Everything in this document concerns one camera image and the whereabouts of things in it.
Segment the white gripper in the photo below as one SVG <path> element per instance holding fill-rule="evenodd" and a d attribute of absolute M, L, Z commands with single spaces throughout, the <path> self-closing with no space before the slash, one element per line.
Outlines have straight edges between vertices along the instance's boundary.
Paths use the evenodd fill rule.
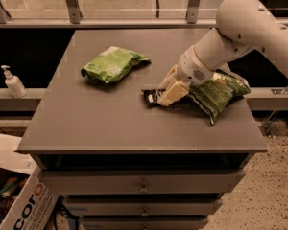
<path fill-rule="evenodd" d="M 178 65 L 174 65 L 159 85 L 163 92 L 158 97 L 158 103 L 168 106 L 189 93 L 190 84 L 199 86 L 213 76 L 200 60 L 195 47 L 190 46 L 181 56 Z"/>

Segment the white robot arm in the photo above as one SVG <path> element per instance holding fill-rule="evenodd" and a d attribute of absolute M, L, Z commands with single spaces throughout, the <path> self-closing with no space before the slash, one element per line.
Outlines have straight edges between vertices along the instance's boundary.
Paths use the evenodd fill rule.
<path fill-rule="evenodd" d="M 288 78 L 288 27 L 259 0 L 224 0 L 216 12 L 216 26 L 180 56 L 160 84 L 157 103 L 168 106 L 180 100 L 223 64 L 253 50 Z"/>

